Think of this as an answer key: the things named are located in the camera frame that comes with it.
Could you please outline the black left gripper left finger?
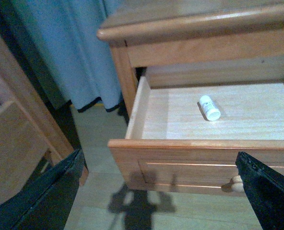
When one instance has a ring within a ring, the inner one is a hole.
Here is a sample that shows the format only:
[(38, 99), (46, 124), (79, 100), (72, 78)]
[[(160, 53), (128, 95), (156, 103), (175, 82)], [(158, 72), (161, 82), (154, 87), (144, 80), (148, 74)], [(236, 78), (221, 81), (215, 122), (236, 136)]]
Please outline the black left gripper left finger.
[(62, 230), (84, 168), (77, 149), (0, 205), (0, 230)]

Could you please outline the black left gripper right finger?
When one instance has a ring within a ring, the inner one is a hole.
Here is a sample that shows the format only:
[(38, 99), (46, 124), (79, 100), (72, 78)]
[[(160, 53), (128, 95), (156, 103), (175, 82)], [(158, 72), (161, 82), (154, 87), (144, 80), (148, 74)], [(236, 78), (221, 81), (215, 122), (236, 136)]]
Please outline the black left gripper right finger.
[(284, 230), (284, 176), (243, 151), (236, 166), (262, 229)]

